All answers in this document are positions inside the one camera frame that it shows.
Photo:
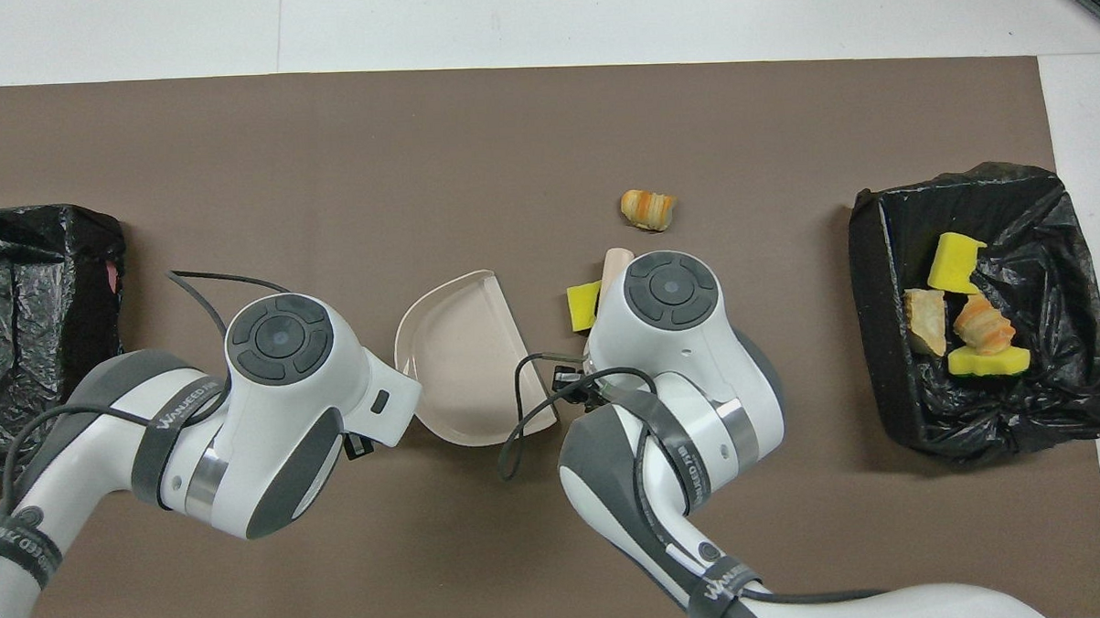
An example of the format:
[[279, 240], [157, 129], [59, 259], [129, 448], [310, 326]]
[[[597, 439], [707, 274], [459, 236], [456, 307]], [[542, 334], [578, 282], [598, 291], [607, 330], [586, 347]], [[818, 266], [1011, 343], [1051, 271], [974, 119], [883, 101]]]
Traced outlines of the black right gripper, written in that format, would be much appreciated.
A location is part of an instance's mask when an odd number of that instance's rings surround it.
[[608, 402], [601, 393], [600, 380], [587, 378], [584, 369], [568, 364], [557, 365], [552, 387], [554, 395], [570, 404], [582, 405], [587, 410]]

